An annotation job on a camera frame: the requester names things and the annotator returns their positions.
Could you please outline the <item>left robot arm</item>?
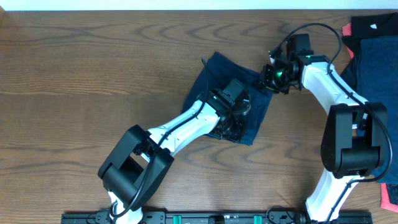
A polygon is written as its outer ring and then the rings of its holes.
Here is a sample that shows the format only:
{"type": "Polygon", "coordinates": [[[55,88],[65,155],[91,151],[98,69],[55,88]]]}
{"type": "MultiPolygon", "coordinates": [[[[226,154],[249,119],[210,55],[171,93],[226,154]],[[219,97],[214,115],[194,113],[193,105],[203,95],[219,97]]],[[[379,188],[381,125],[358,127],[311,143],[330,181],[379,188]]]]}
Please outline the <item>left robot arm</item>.
{"type": "Polygon", "coordinates": [[[154,195],[175,155],[200,136],[241,142],[251,109],[248,88],[237,79],[209,90],[186,112],[156,128],[129,128],[98,171],[111,198],[110,223],[139,223],[142,207],[154,195]]]}

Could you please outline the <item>navy blue shorts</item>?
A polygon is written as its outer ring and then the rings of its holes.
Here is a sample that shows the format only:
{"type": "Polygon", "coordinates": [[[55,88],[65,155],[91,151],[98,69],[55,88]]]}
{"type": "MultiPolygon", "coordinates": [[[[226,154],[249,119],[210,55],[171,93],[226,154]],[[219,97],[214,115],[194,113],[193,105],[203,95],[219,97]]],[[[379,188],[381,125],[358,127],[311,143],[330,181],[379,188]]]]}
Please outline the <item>navy blue shorts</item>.
{"type": "Polygon", "coordinates": [[[247,130],[239,144],[250,146],[272,98],[272,92],[263,93],[254,88],[259,77],[259,73],[241,67],[215,52],[195,80],[182,112],[190,109],[196,100],[205,100],[220,118],[232,114],[243,115],[247,130]]]}

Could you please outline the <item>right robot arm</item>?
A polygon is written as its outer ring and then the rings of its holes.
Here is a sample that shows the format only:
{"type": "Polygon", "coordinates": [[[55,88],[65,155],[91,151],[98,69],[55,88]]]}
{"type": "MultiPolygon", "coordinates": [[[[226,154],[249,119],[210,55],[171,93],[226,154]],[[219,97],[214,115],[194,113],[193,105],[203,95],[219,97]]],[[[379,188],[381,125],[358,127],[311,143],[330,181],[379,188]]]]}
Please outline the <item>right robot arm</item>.
{"type": "Polygon", "coordinates": [[[386,128],[387,109],[357,94],[336,72],[326,55],[317,55],[308,34],[289,34],[270,52],[256,88],[288,94],[292,86],[309,90],[328,117],[320,154],[324,170],[305,200],[297,223],[331,223],[359,183],[383,179],[392,163],[392,141],[386,128]]]}

